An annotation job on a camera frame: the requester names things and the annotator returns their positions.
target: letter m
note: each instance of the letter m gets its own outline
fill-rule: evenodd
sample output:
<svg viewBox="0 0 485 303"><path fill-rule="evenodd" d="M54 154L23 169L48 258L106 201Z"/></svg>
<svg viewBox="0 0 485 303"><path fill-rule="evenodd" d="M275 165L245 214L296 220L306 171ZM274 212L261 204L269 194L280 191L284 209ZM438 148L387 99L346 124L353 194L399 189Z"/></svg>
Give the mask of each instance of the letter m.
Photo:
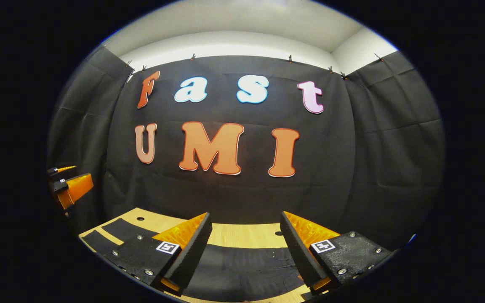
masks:
<svg viewBox="0 0 485 303"><path fill-rule="evenodd" d="M200 165L207 171L218 154L217 163L213 166L214 172L223 175L238 175L241 167L237 165L237 150L239 136L244 132L244 127L236 123L226 123L221 126L212 141L200 122L186 122L182 126L186 134L184 142L183 161L179 168L183 170L196 170L198 163L194 161L197 155Z"/></svg>

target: black backdrop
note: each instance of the black backdrop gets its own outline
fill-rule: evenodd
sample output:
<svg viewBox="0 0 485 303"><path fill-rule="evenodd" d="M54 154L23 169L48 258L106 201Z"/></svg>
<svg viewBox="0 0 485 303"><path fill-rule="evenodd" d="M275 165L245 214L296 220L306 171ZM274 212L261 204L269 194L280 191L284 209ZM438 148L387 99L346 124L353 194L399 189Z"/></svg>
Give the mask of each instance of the black backdrop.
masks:
<svg viewBox="0 0 485 303"><path fill-rule="evenodd" d="M73 222L85 231L135 207L189 219L205 211L213 222L275 223L283 210L347 232L356 230L389 249L405 244L434 203L444 157L439 112L423 79L399 52L343 80L307 64L281 59L221 56L182 60L138 71L99 48L79 67L56 105L48 167L76 164L96 185L79 202ZM160 70L148 104L137 109L146 77ZM235 96L247 74L269 80L260 104ZM205 77L201 102L175 102L179 84ZM321 88L315 115L297 83ZM240 123L241 174L184 171L187 121L210 138L223 123ZM155 159L140 162L134 127L156 123ZM275 128L300 133L294 176L268 175Z"/></svg>
<svg viewBox="0 0 485 303"><path fill-rule="evenodd" d="M410 248L323 301L485 299L485 282L475 274L481 264L485 272L485 3L332 5L387 37L416 64L441 109L447 161L440 203ZM3 272L12 279L0 282L0 298L161 301L90 255L46 203L42 139L54 96L75 67L105 37L152 9L150 3L69 3L39 14L0 3L0 79L10 68L20 71L4 86L0 81L0 96L18 100L0 105L0 134L9 133L0 140L0 159L12 150L12 159L27 163L19 177L2 182L9 163L0 160L0 281Z"/></svg>

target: pink letter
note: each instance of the pink letter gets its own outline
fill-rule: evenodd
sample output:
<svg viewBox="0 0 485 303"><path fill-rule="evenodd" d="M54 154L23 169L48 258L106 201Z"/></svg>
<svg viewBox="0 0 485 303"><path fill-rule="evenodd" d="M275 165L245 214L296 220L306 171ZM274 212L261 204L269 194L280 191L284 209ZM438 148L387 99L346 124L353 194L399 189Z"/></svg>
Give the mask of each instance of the pink letter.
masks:
<svg viewBox="0 0 485 303"><path fill-rule="evenodd" d="M321 114L323 112L323 105L317 104L316 95L321 96L321 89L316 88L312 81L306 81L297 84L297 88L302 90L302 102L304 107L314 114Z"/></svg>
<svg viewBox="0 0 485 303"><path fill-rule="evenodd" d="M149 148L147 153L143 151L143 131L146 130L143 125L138 125L134 128L136 133L136 153L141 162L150 164L155 158L155 131L156 123L151 123L147 126L147 134L149 135Z"/></svg>

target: orange letter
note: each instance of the orange letter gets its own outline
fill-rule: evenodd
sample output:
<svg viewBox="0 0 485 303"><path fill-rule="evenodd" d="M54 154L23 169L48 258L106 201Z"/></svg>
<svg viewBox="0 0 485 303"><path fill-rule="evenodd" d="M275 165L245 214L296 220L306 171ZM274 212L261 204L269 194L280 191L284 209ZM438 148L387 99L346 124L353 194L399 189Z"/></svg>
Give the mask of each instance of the orange letter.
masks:
<svg viewBox="0 0 485 303"><path fill-rule="evenodd" d="M147 133L148 133L148 142L149 142L149 150L147 153L143 151L143 131L145 127L143 125L138 125L134 129L136 133L136 153L138 158L141 162L149 164L152 162L152 159L155 157L155 131L156 131L156 124L151 123L147 126Z"/></svg>
<svg viewBox="0 0 485 303"><path fill-rule="evenodd" d="M277 128L272 133L277 140L277 147L274 154L273 167L269 169L269 176L291 177L295 174L295 169L291 166L293 163L293 149L295 140L300 136L296 130L289 128Z"/></svg>
<svg viewBox="0 0 485 303"><path fill-rule="evenodd" d="M160 71L156 71L156 73L143 80L142 94L140 97L140 102L138 103L138 109L141 109L147 105L147 101L149 101L148 96L152 93L152 86L155 84L155 80L157 80L159 77Z"/></svg>
<svg viewBox="0 0 485 303"><path fill-rule="evenodd" d="M242 125L236 123L224 124L212 141L208 139L207 132L200 122L186 122L182 128L186 138L183 161L179 163L179 168L183 170L198 169L198 163L194 161L194 153L196 153L202 169L207 171L212 160L218 154L218 161L212 167L214 172L223 175L240 174L241 167L237 165L237 150L239 148L239 136L244 132Z"/></svg>

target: white wall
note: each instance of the white wall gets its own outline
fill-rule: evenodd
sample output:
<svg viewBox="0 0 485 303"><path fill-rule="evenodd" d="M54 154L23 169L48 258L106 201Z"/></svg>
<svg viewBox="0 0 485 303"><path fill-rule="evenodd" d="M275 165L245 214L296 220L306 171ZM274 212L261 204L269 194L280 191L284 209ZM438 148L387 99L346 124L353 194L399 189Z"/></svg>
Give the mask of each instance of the white wall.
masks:
<svg viewBox="0 0 485 303"><path fill-rule="evenodd" d="M333 51L342 72L350 74L375 60L397 51L387 40L364 27Z"/></svg>
<svg viewBox="0 0 485 303"><path fill-rule="evenodd" d="M260 56L291 59L333 71L339 70L339 64L333 55L321 48L295 40L263 33L216 31L202 32L173 37L142 46L127 54L121 60L128 62L135 70L143 65L156 65L190 59L192 54L199 57L211 56Z"/></svg>
<svg viewBox="0 0 485 303"><path fill-rule="evenodd" d="M177 36L142 46L120 58L136 71L143 65L154 67L169 62L187 60L196 54L212 56L260 56L288 59L350 74L397 49L373 31L363 28L345 40L333 53L303 42L263 33L240 31L202 32Z"/></svg>
<svg viewBox="0 0 485 303"><path fill-rule="evenodd" d="M109 38L116 56L193 33L264 33L332 52L362 25L311 0L181 0L144 15Z"/></svg>

